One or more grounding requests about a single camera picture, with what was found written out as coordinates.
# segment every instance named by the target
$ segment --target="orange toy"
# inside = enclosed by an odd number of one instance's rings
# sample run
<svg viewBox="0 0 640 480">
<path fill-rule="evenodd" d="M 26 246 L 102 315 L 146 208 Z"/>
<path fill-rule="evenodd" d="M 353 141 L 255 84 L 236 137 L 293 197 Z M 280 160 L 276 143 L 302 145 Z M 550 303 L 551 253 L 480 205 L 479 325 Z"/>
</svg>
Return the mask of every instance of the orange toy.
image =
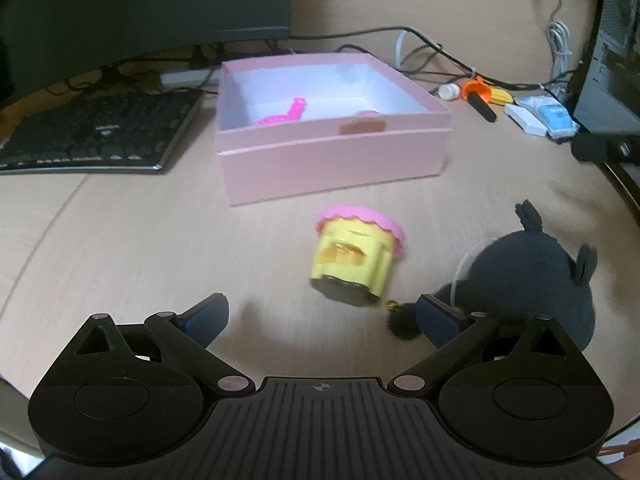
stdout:
<svg viewBox="0 0 640 480">
<path fill-rule="evenodd" d="M 460 97 L 466 101 L 466 96 L 468 96 L 469 92 L 477 93 L 485 103 L 491 100 L 491 87 L 485 83 L 480 76 L 462 85 L 460 88 Z"/>
</svg>

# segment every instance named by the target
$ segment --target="ribbed black surface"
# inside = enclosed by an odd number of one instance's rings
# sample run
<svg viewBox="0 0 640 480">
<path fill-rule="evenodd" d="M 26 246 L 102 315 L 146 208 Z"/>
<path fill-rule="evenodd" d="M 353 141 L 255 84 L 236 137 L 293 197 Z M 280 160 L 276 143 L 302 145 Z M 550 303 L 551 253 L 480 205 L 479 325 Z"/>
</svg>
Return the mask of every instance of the ribbed black surface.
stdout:
<svg viewBox="0 0 640 480">
<path fill-rule="evenodd" d="M 222 400 L 182 447 L 126 468 L 53 459 L 30 480 L 586 480 L 613 479 L 595 460 L 553 468 L 494 462 L 457 443 L 429 405 L 383 391 L 374 379 L 266 380 Z"/>
</svg>

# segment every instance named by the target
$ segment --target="white bottle cap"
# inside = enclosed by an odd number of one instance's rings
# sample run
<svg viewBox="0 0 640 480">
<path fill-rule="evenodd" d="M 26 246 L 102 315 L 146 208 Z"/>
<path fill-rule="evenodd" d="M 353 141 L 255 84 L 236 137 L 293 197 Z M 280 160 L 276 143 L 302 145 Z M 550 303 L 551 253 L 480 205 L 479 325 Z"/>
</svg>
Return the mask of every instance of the white bottle cap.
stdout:
<svg viewBox="0 0 640 480">
<path fill-rule="evenodd" d="M 460 87 L 455 83 L 441 85 L 440 88 L 438 88 L 438 95 L 445 101 L 453 101 L 453 99 L 460 97 Z"/>
</svg>

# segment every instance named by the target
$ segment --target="tissue packet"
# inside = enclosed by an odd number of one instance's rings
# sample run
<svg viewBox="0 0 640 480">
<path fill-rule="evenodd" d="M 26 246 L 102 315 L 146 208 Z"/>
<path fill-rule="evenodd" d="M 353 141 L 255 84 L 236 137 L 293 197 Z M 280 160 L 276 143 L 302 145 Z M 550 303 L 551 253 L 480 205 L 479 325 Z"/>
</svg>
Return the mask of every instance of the tissue packet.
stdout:
<svg viewBox="0 0 640 480">
<path fill-rule="evenodd" d="M 553 97 L 521 97 L 516 98 L 516 103 L 544 124 L 553 140 L 573 137 L 578 131 L 578 125 L 572 120 L 569 111 Z"/>
</svg>

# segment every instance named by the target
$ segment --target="white eraser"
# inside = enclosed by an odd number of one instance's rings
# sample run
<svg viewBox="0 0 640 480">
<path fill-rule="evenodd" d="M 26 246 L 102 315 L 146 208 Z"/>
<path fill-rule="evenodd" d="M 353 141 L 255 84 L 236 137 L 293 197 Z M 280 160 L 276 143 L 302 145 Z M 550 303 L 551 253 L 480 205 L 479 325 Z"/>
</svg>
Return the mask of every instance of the white eraser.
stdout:
<svg viewBox="0 0 640 480">
<path fill-rule="evenodd" d="M 505 105 L 504 113 L 516 121 L 526 134 L 540 137 L 545 136 L 546 126 L 537 120 L 528 110 L 517 105 Z"/>
</svg>

